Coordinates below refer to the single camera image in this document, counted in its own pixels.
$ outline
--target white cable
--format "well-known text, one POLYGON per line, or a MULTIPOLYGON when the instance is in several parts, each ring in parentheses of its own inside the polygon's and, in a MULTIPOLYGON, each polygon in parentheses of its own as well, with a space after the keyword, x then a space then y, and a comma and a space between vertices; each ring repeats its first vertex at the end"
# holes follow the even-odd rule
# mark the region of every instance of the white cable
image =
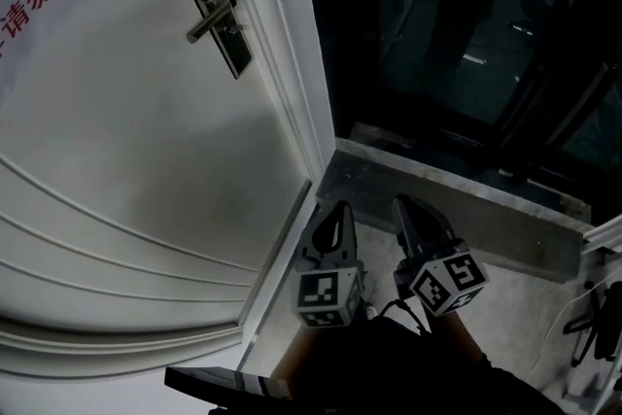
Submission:
POLYGON ((603 278, 603 280, 601 282, 599 282, 598 284, 596 284, 592 289, 590 289, 589 291, 583 293, 582 295, 580 295, 579 297, 576 297, 575 299, 572 299, 570 301, 568 301, 564 307, 562 308, 562 311, 560 311, 560 314, 557 316, 557 318, 555 319, 555 321, 553 322, 553 324, 551 325, 551 327, 548 328, 548 332, 546 333, 546 335, 544 336, 544 342, 542 342, 542 346, 540 347, 540 352, 537 354, 537 358, 536 361, 534 362, 534 365, 532 366, 532 369, 529 371, 529 374, 527 375, 527 378, 525 379, 526 382, 529 382, 529 378, 532 376, 532 373, 534 373, 534 370, 536 369, 537 363, 540 361, 540 358, 542 357, 542 353, 544 353, 544 348, 546 346, 546 341, 548 341, 549 336, 551 335, 551 332, 553 331, 553 329, 555 328, 555 326, 557 325, 557 323, 560 321, 560 319, 562 318, 562 315, 564 315, 564 312, 566 311, 566 308, 568 308, 571 304, 573 304, 574 302, 580 300, 582 297, 585 297, 586 295, 588 295, 591 291, 593 291, 596 287, 598 287, 600 284, 603 284, 607 279, 613 277, 613 275, 615 275, 617 272, 619 272, 620 270, 622 270, 622 266, 620 266, 618 269, 613 270, 611 273, 609 273, 606 277, 603 278))

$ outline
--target black chair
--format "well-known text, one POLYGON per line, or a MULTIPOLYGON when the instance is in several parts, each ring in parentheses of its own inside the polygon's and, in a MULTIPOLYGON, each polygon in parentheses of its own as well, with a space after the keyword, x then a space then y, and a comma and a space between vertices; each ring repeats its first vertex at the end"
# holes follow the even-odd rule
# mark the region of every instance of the black chair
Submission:
POLYGON ((581 355, 578 359, 573 358, 570 364, 572 366, 580 365, 595 339, 594 358, 596 360, 605 358, 608 362, 613 362, 613 354, 618 344, 620 332, 622 332, 622 282, 614 282, 605 291, 603 307, 599 302, 594 284, 586 282, 585 289, 592 290, 590 292, 592 300, 591 317, 588 317, 587 322, 584 316, 568 322, 564 327, 564 334, 580 332, 589 328, 592 330, 581 355))

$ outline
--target gray step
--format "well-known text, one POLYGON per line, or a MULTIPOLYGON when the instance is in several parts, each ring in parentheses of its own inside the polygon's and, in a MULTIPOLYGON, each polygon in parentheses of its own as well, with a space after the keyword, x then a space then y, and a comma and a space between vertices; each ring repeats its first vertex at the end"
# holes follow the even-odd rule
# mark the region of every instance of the gray step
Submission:
POLYGON ((317 196, 320 201, 343 199, 358 222, 394 232, 391 203, 400 193, 443 212, 484 262, 554 282, 578 276, 581 231, 368 158, 335 152, 317 196))

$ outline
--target metal lever handle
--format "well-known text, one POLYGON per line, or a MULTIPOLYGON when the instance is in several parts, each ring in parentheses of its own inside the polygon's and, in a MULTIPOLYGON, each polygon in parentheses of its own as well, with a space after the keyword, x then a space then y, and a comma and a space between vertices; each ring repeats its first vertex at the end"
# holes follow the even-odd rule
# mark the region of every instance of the metal lever handle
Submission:
POLYGON ((191 44, 210 31, 214 25, 220 21, 232 7, 235 7, 235 0, 211 0, 210 3, 216 4, 218 7, 208 17, 203 19, 193 29, 191 29, 186 37, 191 44))

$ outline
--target tile floor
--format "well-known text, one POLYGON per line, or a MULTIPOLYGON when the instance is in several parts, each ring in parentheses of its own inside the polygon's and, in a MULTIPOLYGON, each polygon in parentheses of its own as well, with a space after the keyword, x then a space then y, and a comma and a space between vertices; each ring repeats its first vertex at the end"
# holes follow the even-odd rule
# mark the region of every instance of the tile floor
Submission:
MULTIPOLYGON (((359 259, 364 261, 368 271, 363 297, 381 309, 397 297, 392 273, 403 258, 401 248, 394 236, 365 225, 357 224, 357 237, 359 259)), ((586 276, 596 282, 605 276, 605 268, 597 260, 596 255, 588 259, 581 278, 564 285, 488 265, 491 283, 459 314, 494 366, 529 380, 555 401, 559 401, 564 393, 586 395, 590 389, 602 385, 610 363, 597 362, 589 353, 582 365, 570 368, 577 340, 580 339, 582 345, 586 336, 562 335, 562 328, 567 321, 588 309, 588 297, 568 307, 551 332, 536 368, 533 372, 531 370, 540 354, 544 336, 564 305, 585 292, 583 282, 586 276)), ((287 350, 300 327, 292 313, 291 298, 288 279, 242 368, 245 372, 269 376, 287 350)), ((411 298, 408 304, 427 324, 418 299, 411 298)), ((395 307, 387 316, 413 328, 412 319, 395 307)))

